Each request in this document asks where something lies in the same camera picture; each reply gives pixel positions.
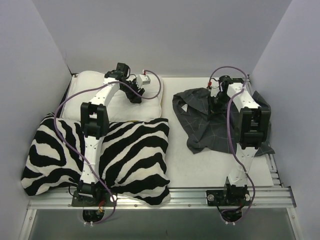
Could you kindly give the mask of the dark grey checked pillowcase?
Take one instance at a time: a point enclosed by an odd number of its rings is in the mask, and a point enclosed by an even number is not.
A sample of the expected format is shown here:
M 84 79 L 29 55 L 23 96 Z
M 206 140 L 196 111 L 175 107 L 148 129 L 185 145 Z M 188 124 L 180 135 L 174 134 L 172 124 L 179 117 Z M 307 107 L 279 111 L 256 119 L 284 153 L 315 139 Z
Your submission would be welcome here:
M 226 113 L 209 115 L 210 91 L 192 88 L 173 95 L 172 108 L 188 135 L 186 145 L 193 154 L 205 148 L 231 153 L 227 137 Z

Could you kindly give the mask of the white pillow with yellow edge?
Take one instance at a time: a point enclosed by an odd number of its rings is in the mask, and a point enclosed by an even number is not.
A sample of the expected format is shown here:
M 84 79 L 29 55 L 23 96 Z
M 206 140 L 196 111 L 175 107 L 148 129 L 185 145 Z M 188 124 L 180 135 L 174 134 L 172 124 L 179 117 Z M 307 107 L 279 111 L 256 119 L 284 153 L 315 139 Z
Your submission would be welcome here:
M 143 96 L 147 98 L 156 96 L 156 98 L 143 99 L 141 103 L 131 103 L 123 91 L 117 91 L 107 106 L 107 114 L 111 122 L 146 121 L 161 117 L 164 83 L 161 77 L 151 74 L 148 76 L 150 77 L 150 84 L 143 86 L 145 90 Z M 103 84 L 103 81 L 103 73 L 92 70 L 83 71 L 72 78 L 67 97 L 83 90 L 97 88 Z M 95 94 L 95 91 L 90 91 L 69 100 L 62 109 L 61 117 L 79 121 L 81 104 L 89 102 Z

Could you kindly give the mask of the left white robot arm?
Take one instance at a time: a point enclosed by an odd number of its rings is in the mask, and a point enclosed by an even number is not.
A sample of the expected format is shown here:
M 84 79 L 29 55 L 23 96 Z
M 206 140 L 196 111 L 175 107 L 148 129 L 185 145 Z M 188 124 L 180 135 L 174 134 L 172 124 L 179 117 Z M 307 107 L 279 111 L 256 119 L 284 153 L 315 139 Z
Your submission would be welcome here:
M 151 82 L 145 73 L 129 80 L 129 71 L 128 65 L 118 63 L 116 69 L 103 75 L 102 87 L 94 97 L 80 106 L 80 126 L 85 150 L 77 193 L 90 206 L 97 205 L 106 190 L 99 177 L 99 162 L 102 143 L 110 128 L 107 106 L 119 90 L 125 93 L 131 103 L 140 104 L 145 92 L 143 86 Z

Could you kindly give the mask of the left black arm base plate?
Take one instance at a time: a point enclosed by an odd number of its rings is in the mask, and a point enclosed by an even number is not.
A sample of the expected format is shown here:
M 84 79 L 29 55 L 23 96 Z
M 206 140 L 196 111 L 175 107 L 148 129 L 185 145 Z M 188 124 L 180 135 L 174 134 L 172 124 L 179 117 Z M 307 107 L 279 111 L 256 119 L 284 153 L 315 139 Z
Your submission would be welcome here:
M 114 201 L 111 194 L 107 190 L 102 190 L 98 194 L 98 197 L 93 197 L 92 195 L 79 194 L 77 190 L 74 191 L 72 201 L 72 207 L 112 207 L 114 206 Z

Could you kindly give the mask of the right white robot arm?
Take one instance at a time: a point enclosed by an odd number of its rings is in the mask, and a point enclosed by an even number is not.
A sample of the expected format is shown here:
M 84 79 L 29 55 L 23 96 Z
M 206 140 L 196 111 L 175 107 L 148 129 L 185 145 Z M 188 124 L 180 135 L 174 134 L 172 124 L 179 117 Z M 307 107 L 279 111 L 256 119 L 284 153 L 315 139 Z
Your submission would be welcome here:
M 239 199 L 249 201 L 248 173 L 258 149 L 267 139 L 271 111 L 250 95 L 241 78 L 223 75 L 219 92 L 208 98 L 209 116 L 226 114 L 227 140 L 236 165 L 226 178 L 222 200 L 232 205 Z

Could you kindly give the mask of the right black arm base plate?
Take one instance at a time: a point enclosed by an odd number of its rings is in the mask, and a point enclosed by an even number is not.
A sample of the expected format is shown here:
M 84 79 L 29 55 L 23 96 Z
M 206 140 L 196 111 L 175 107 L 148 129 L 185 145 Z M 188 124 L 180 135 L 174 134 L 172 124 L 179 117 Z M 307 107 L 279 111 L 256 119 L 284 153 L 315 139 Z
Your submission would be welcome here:
M 225 190 L 207 190 L 206 200 L 208 206 L 243 207 L 251 203 L 251 196 L 248 191 L 244 194 L 234 195 Z

